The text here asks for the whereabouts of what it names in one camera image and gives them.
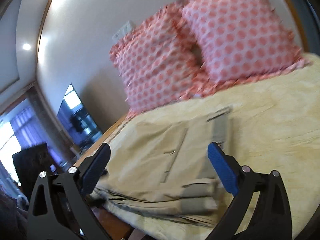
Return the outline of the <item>beige khaki pants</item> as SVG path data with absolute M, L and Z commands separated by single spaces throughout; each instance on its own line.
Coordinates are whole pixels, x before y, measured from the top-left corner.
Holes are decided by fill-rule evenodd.
M 222 183 L 208 146 L 227 144 L 229 107 L 190 120 L 142 121 L 111 147 L 107 175 L 93 196 L 122 210 L 180 223 L 213 226 Z

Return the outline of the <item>dark chair back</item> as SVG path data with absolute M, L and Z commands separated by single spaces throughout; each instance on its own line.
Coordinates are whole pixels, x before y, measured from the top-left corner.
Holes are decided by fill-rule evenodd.
M 42 171 L 53 174 L 54 164 L 46 143 L 24 148 L 13 154 L 13 164 L 22 187 L 22 192 L 30 201 L 36 180 Z

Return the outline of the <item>yellow patterned bedspread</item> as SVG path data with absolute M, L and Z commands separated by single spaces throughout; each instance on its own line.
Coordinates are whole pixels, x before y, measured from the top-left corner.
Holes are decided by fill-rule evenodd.
M 279 171 L 297 236 L 319 206 L 319 56 L 310 64 L 270 79 L 238 85 L 212 96 L 159 107 L 125 121 L 106 139 L 115 150 L 136 123 L 162 124 L 232 107 L 227 153 L 256 172 Z

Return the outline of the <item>blue window curtain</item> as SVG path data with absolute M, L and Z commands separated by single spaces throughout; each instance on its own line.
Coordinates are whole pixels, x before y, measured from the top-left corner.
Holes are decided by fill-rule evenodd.
M 55 162 L 58 165 L 63 162 L 59 150 L 54 146 L 31 106 L 21 110 L 20 113 L 10 120 L 10 124 L 21 148 L 46 143 L 48 151 Z

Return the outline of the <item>black flat screen television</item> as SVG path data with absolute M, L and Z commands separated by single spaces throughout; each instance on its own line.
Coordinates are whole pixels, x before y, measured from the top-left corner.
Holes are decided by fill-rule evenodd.
M 63 96 L 57 118 L 81 150 L 89 149 L 103 135 L 71 83 Z

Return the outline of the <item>pink polka dot pillow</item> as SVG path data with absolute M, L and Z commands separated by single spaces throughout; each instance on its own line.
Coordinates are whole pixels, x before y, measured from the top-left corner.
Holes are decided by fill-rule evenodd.
M 124 85 L 128 118 L 199 96 L 208 81 L 192 52 L 195 40 L 182 8 L 177 2 L 165 5 L 110 50 Z
M 182 18 L 212 85 L 252 82 L 308 64 L 269 0 L 189 0 Z

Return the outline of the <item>white wall socket plate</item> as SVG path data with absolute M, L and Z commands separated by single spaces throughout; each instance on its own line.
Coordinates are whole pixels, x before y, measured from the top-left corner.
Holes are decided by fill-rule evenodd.
M 121 27 L 121 33 L 123 36 L 127 35 L 128 33 L 131 33 L 135 28 L 135 24 L 128 20 L 122 27 Z
M 118 31 L 112 36 L 112 40 L 113 40 L 114 43 L 117 43 L 122 37 L 123 37 L 123 33 L 121 32 L 121 30 L 118 30 Z

